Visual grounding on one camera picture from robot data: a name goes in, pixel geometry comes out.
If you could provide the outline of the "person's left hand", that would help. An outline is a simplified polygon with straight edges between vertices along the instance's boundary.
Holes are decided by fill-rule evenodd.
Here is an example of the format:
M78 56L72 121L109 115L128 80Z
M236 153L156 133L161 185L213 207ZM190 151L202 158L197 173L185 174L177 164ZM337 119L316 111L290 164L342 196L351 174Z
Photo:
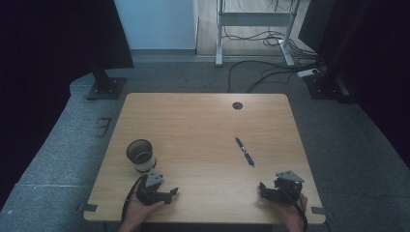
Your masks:
M129 228L135 228L137 225L142 223L146 217L151 213L164 206L163 201L157 202L153 205L146 206L141 203L135 195L129 200L129 205L126 210L123 225Z

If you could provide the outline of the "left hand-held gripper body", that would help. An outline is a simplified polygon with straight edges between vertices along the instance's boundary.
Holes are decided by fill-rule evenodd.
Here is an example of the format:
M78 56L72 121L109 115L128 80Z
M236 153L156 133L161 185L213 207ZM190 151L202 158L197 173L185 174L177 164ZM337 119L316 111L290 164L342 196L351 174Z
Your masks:
M162 193L158 192L161 182L162 175L155 170L143 174L136 181L138 184L136 198L146 206L163 201Z

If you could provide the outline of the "black floor tape marks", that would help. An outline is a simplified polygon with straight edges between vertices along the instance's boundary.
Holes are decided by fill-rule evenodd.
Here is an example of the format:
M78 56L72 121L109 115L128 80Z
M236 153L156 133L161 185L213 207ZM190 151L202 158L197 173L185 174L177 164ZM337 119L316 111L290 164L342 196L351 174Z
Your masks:
M94 125L95 136L98 138L104 138L108 132L111 123L110 117L98 118Z

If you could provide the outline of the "dark curtain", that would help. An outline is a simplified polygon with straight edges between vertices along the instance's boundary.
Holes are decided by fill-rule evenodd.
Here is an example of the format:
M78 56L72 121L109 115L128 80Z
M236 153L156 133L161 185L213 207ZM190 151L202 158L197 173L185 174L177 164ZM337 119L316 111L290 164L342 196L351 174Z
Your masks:
M410 0L353 0L340 102L356 102L410 167Z
M0 0L0 209L60 117L70 84L132 65L114 0Z

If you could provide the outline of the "black pen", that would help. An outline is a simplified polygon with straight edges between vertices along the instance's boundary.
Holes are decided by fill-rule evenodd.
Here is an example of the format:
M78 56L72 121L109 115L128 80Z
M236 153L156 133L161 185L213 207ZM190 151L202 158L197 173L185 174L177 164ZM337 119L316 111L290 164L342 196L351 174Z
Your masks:
M244 156L248 162L248 164L252 167L255 166L255 163L252 159L252 157L250 156L250 154L248 153L247 149L245 148L244 144L242 143L241 139L235 136L235 140L238 144L238 146L240 147L240 149L242 150L242 152L244 153Z

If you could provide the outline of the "dark mesh pen holder cup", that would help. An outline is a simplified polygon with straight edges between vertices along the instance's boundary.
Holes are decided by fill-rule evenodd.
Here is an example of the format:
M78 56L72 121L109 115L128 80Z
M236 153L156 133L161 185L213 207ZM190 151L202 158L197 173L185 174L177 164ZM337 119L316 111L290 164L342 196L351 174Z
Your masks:
M127 158L133 163L134 169L144 173L150 171L157 164L152 144L146 139L133 141L126 150Z

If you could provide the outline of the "black metal stand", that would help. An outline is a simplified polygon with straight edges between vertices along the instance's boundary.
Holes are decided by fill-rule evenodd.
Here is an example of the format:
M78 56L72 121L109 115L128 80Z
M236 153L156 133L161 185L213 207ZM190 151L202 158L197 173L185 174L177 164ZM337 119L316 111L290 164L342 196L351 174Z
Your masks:
M326 65L321 74L306 77L310 96L316 100L340 100L337 79L341 60L352 38L353 0L310 0L299 38Z
M93 59L89 61L89 66L95 83L86 99L89 101L118 100L127 80L124 77L109 77L99 63Z

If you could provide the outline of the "white power strip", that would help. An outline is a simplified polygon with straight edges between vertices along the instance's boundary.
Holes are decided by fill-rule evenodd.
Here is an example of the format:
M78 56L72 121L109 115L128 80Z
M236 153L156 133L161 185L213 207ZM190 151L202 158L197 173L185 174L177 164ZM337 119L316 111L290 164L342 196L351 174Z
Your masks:
M311 75L315 75L315 74L319 74L320 71L318 69L309 69L309 70L304 70L304 71L300 71L297 72L297 76L300 78L306 77L306 76L311 76Z

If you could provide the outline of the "person's right hand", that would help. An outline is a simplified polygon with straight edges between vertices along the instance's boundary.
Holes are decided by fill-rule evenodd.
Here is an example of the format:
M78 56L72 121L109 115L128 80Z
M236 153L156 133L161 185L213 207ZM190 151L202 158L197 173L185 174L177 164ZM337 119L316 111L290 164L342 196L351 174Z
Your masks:
M304 232L304 222L294 206L277 204L276 208L288 232Z

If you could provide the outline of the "white metal desk frame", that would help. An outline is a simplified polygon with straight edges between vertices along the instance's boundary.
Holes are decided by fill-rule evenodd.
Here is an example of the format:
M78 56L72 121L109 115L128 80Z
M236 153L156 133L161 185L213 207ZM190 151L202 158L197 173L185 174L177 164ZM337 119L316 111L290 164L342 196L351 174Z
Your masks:
M279 48L288 67L294 67L295 63L290 54L288 43L290 34L297 16L301 0L293 0L289 13L226 13L223 10L224 0L217 0L217 44L216 44L216 66L221 67L222 54L222 30L224 26L248 26L248 27L285 27L286 31Z

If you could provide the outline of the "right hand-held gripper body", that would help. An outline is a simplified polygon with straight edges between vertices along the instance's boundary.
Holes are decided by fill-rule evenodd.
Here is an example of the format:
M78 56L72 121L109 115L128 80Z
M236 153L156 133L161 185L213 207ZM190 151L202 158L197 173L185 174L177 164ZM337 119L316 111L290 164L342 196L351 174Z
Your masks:
M286 198L285 204L296 203L305 180L291 170L279 172L274 180L275 187Z

